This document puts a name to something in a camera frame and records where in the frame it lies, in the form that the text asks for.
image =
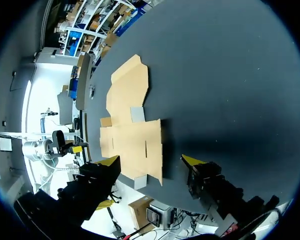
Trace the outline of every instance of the cardboard box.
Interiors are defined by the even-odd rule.
[[[107,21],[112,22],[113,20],[115,20],[116,15],[117,15],[116,13],[112,12],[110,16],[107,18]]]
[[[91,42],[89,44],[83,44],[82,52],[88,52],[91,47]]]
[[[111,127],[111,117],[103,117],[100,119],[101,127]]]
[[[105,55],[108,53],[108,51],[111,49],[111,47],[109,47],[109,46],[104,46],[103,48],[102,48],[102,52],[101,52],[101,55],[100,55],[100,57],[101,57],[101,59],[103,59],[104,57],[105,57]]]
[[[77,67],[81,68],[84,58],[85,58],[84,55],[79,56],[78,63],[76,64]]]
[[[81,1],[78,1],[75,5],[74,8],[72,10],[72,12],[69,12],[66,16],[66,19],[70,22],[72,22],[73,20],[75,20],[77,13],[79,12],[79,9],[82,5]]]
[[[90,31],[96,31],[97,30],[97,28],[100,25],[99,18],[100,18],[99,14],[96,14],[96,15],[93,16],[92,22],[91,22],[90,27],[89,27]]]
[[[112,32],[109,32],[107,35],[106,35],[106,38],[104,40],[104,43],[109,46],[109,47],[112,47],[113,44],[117,41],[118,39],[118,36],[115,35],[114,33]]]
[[[125,11],[128,9],[129,7],[127,6],[127,5],[122,5],[121,7],[120,7],[120,9],[119,9],[119,14],[120,15],[122,15],[122,14],[124,14],[125,13]]]
[[[140,229],[149,223],[147,220],[147,208],[152,201],[152,198],[144,196],[128,205],[130,207],[133,223],[136,229]],[[140,232],[144,234],[154,228],[155,226],[151,224]]]
[[[63,85],[63,86],[62,86],[62,92],[64,92],[64,91],[67,91],[67,90],[68,90],[68,88],[69,88],[69,86],[68,86],[68,85]]]
[[[85,36],[84,37],[84,40],[83,40],[83,42],[84,43],[92,43],[92,41],[95,39],[95,36],[92,36],[92,35],[87,35],[87,36]]]
[[[138,55],[111,75],[106,110],[112,126],[100,128],[101,155],[119,155],[121,173],[132,180],[150,175],[163,185],[161,120],[132,121],[131,107],[143,106],[148,87],[148,67]]]
[[[125,12],[124,15],[113,25],[113,27],[110,29],[110,33],[113,33],[114,30],[124,21],[126,18],[130,15],[131,11]]]

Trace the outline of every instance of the cardboard flap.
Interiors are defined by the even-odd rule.
[[[148,90],[148,67],[137,64],[116,80],[106,95],[106,109],[111,116],[113,126],[132,123],[130,107],[142,107]]]
[[[136,67],[137,65],[143,65],[141,62],[141,58],[138,55],[133,55],[128,61],[122,64],[114,73],[111,75],[111,83],[115,83],[118,79],[124,76],[131,69]]]

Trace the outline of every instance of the dark gray table surface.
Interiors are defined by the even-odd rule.
[[[214,161],[246,200],[289,200],[300,182],[300,53],[259,0],[166,0],[115,43],[97,67],[87,103],[91,156],[101,159],[100,118],[108,117],[111,74],[134,54],[149,69],[146,121],[162,120],[163,186],[141,193],[202,212],[180,155]],[[133,187],[125,176],[119,180]]]

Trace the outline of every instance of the shelf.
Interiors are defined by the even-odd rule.
[[[76,22],[77,22],[79,16],[81,15],[81,12],[82,12],[82,10],[84,9],[84,6],[86,5],[87,1],[88,1],[88,0],[84,0],[84,1],[83,1],[83,3],[82,3],[82,5],[81,5],[81,7],[80,7],[78,13],[76,14],[76,16],[75,16],[75,18],[74,18],[74,21],[73,21],[73,23],[72,23],[72,27],[73,27],[73,28],[75,27]]]
[[[102,20],[102,22],[100,23],[100,25],[96,28],[95,32],[99,32],[100,28],[102,27],[102,25],[107,21],[107,19],[109,18],[109,16],[114,12],[114,10],[119,6],[120,2],[117,2],[116,5],[108,12],[108,14],[104,17],[104,19]]]
[[[96,5],[96,7],[95,7],[95,9],[94,9],[94,13],[96,13],[96,11],[98,10],[98,8],[101,6],[101,4],[102,4],[104,1],[106,1],[106,0],[100,0],[100,1],[99,1],[99,3]],[[93,18],[93,16],[94,16],[94,14],[91,14],[91,16],[90,16],[89,19],[88,19],[87,24],[86,24],[85,27],[84,27],[84,30],[87,29],[87,27],[88,27],[88,25],[89,25],[91,19]]]
[[[96,36],[96,37],[99,37],[102,39],[105,39],[107,37],[106,35],[97,33],[96,31],[89,31],[89,30],[84,30],[84,29],[76,28],[76,27],[67,27],[66,29],[68,31],[74,31],[74,32],[82,33],[82,34],[88,34],[88,35]]]
[[[76,45],[76,48],[75,48],[75,51],[74,51],[74,56],[77,55],[77,51],[78,51],[79,45],[80,45],[80,43],[81,43],[83,37],[84,37],[84,34],[82,33],[82,34],[81,34],[81,37],[79,38],[78,44]]]
[[[93,16],[95,15],[95,13],[98,11],[98,9],[101,8],[101,5],[103,3],[105,3],[105,5],[102,7],[102,10],[101,11],[104,11],[105,9],[107,9],[109,7],[108,3],[109,3],[109,0],[100,0],[96,5],[95,5],[95,8],[93,9],[93,13],[90,15],[90,17],[88,18],[88,22],[87,24],[85,24],[84,28],[79,28],[79,27],[75,27],[76,26],[76,23],[77,23],[77,20],[79,18],[79,16],[82,14],[85,6],[88,4],[88,1],[90,0],[84,0],[82,5],[80,6],[79,8],[79,11],[77,13],[77,15],[75,16],[75,19],[72,23],[72,26],[71,27],[67,27],[66,28],[66,31],[67,31],[67,37],[66,37],[66,40],[65,40],[65,45],[64,45],[64,49],[62,50],[62,54],[64,56],[68,56],[68,57],[71,57],[69,55],[67,55],[66,53],[66,49],[67,49],[67,46],[68,46],[68,42],[69,42],[69,35],[70,35],[70,32],[71,31],[74,31],[74,32],[78,32],[78,33],[81,33],[81,36],[79,38],[79,41],[78,41],[78,44],[76,46],[76,49],[75,49],[75,56],[77,55],[77,52],[78,52],[78,49],[79,49],[79,45],[84,37],[84,34],[86,35],[92,35],[94,36],[94,39],[93,41],[91,42],[91,46],[90,48],[88,49],[87,53],[89,53],[96,41],[96,39],[99,39],[98,41],[100,41],[100,43],[102,42],[102,40],[104,40],[106,37],[107,37],[107,33],[106,31],[104,31],[102,29],[104,23],[107,21],[107,19],[109,18],[109,16],[115,11],[115,9],[120,5],[120,4],[123,4],[123,5],[126,5],[128,6],[129,8],[131,9],[136,9],[131,3],[129,3],[127,0],[115,0],[116,1],[116,4],[114,5],[114,7],[106,14],[106,16],[102,19],[100,25],[96,28],[95,31],[90,31],[90,30],[87,30],[87,27],[90,23],[90,21],[92,20]],[[118,28],[123,24],[124,21],[122,21],[120,23],[120,25],[115,29],[114,32],[116,32],[118,30]]]

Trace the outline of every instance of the cable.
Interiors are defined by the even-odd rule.
[[[190,217],[200,216],[200,213],[192,213],[192,212],[189,212],[189,211],[184,211],[184,213],[187,214]]]
[[[243,228],[241,228],[241,232],[246,229],[247,227],[249,227],[251,224],[253,224],[255,221],[258,221],[260,218],[264,217],[265,215],[268,215],[272,212],[276,212],[278,214],[278,221],[280,221],[282,219],[282,213],[280,212],[279,209],[277,208],[274,208],[274,209],[271,209],[263,214],[261,214],[260,216],[256,217],[255,219],[253,219],[251,222],[249,222],[247,225],[245,225]]]
[[[170,231],[168,231],[166,234],[162,235],[158,240],[162,239],[165,235],[167,235],[168,233],[170,233]]]
[[[54,123],[54,125],[56,125],[56,126],[65,126],[67,129],[69,129],[70,130],[70,128],[69,127],[67,127],[66,125],[64,125],[64,124],[56,124],[56,122],[55,121],[53,121],[53,120],[51,120],[51,119],[49,119],[49,118],[45,118],[46,120],[49,120],[49,121],[51,121],[51,122],[53,122]]]
[[[179,228],[180,228],[180,224],[183,222],[183,220],[184,220],[184,217],[182,216],[182,212],[181,212],[180,215],[177,217],[178,224],[175,225],[175,226],[173,226],[173,227],[178,226],[178,228],[161,228],[161,229],[156,229],[156,230],[150,230],[150,231],[145,232],[144,234],[141,234],[141,235],[135,237],[134,239],[139,238],[139,237],[141,237],[141,236],[143,236],[143,235],[145,235],[145,234],[147,234],[147,233],[153,232],[153,231],[165,231],[165,230],[169,230],[169,231],[166,233],[166,234],[168,234],[168,233],[170,233],[171,230],[177,230],[177,229],[179,229]]]
[[[135,237],[134,239],[132,239],[132,240],[135,240],[135,239],[137,239],[137,238],[139,238],[139,237],[142,237],[142,236],[144,236],[144,235],[146,235],[147,233],[150,233],[150,232],[155,232],[155,237],[154,237],[154,239],[153,239],[153,240],[155,240],[155,239],[157,238],[157,235],[158,235],[157,230],[146,231],[145,233],[143,233],[143,234],[141,234],[141,235],[139,235],[139,236],[136,236],[136,237]]]
[[[54,167],[54,166],[50,166],[48,163],[46,163],[46,161],[44,159],[42,159],[42,162],[48,167],[48,168],[51,168],[51,169],[54,169],[54,170],[57,170],[57,171],[69,171],[69,170],[78,170],[79,168],[78,167]]]
[[[78,135],[75,135],[75,137],[80,138],[84,143],[89,144],[89,143],[88,143],[87,141],[85,141],[82,137],[80,137],[80,136],[78,136]]]
[[[37,191],[38,191],[39,189],[41,189],[44,185],[46,185],[46,184],[49,183],[49,180],[52,178],[52,176],[54,175],[55,172],[56,172],[56,171],[54,170],[54,171],[50,174],[50,176],[47,178],[47,180],[46,180],[44,183],[42,183],[42,184],[40,185],[40,187],[38,187]]]

